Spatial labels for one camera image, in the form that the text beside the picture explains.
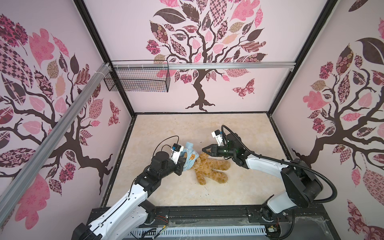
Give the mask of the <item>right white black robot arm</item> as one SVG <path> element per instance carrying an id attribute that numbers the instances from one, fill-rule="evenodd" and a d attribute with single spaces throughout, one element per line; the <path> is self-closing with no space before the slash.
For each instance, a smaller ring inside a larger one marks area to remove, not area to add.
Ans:
<path id="1" fill-rule="evenodd" d="M 202 148 L 204 153 L 230 158 L 239 167 L 264 172 L 283 182 L 285 190 L 262 204 L 260 212 L 266 218 L 294 207 L 307 208 L 324 188 L 317 176 L 306 170 L 306 164 L 296 161 L 297 166 L 293 166 L 293 162 L 258 155 L 248 150 L 237 134 L 223 137 L 220 131 L 215 131 L 213 136 L 217 143 Z"/>

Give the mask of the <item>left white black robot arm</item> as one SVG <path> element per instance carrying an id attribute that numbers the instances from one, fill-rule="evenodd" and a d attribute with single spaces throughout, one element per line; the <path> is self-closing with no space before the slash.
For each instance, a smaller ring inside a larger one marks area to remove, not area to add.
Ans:
<path id="1" fill-rule="evenodd" d="M 148 197 L 161 185 L 162 179 L 174 173 L 180 176 L 187 153 L 156 153 L 132 183 L 130 190 L 100 217 L 78 225 L 73 240 L 122 240 L 132 230 L 146 222 L 154 206 L 146 204 Z"/>

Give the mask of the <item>light blue fleece hoodie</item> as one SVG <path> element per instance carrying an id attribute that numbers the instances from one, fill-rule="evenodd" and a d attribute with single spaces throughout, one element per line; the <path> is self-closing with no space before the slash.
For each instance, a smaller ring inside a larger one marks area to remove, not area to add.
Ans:
<path id="1" fill-rule="evenodd" d="M 190 170 L 200 155 L 197 151 L 194 150 L 194 144 L 190 142 L 186 142 L 182 153 L 184 155 L 187 154 L 186 161 L 183 166 L 183 171 Z"/>

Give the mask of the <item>brown plush teddy bear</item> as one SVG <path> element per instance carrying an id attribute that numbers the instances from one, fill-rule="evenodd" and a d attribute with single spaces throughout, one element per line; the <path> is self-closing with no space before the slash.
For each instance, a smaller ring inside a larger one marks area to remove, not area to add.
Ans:
<path id="1" fill-rule="evenodd" d="M 215 160 L 210 158 L 208 154 L 202 153 L 191 169 L 195 172 L 198 183 L 203 186 L 206 184 L 206 178 L 219 184 L 225 184 L 228 181 L 228 176 L 224 171 L 229 170 L 230 167 L 229 161 Z"/>

